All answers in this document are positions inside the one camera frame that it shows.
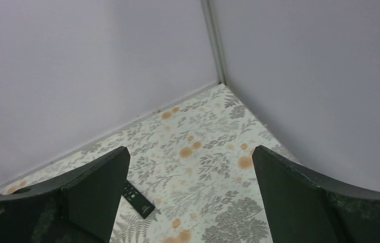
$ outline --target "metal corner post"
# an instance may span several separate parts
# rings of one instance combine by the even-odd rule
[[[214,54],[215,65],[219,82],[227,85],[227,66],[225,62],[224,49],[218,28],[217,16],[215,14],[213,0],[201,0],[203,14],[206,21],[207,31],[209,34],[210,44]]]

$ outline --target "remote control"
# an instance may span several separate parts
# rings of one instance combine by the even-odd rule
[[[128,180],[125,181],[122,195],[144,219],[155,209],[154,205],[130,184]]]

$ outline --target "small black object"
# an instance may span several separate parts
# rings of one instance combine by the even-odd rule
[[[275,243],[380,242],[380,192],[335,180],[264,146],[252,159]]]
[[[150,203],[150,201],[145,198],[129,181],[125,181],[122,195],[144,219],[146,219],[155,209],[154,205]]]
[[[0,195],[0,242],[109,242],[129,170],[127,148]]]

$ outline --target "gray wall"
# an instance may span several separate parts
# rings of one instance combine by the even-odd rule
[[[194,0],[0,0],[0,184],[217,81]]]
[[[214,4],[234,92],[303,164],[380,191],[380,1]]]

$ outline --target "patterned surface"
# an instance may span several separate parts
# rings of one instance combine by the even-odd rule
[[[131,153],[128,180],[157,209],[143,220],[121,199],[111,242],[272,242],[251,154],[290,153],[224,86],[216,86],[0,193],[77,168],[119,146]]]

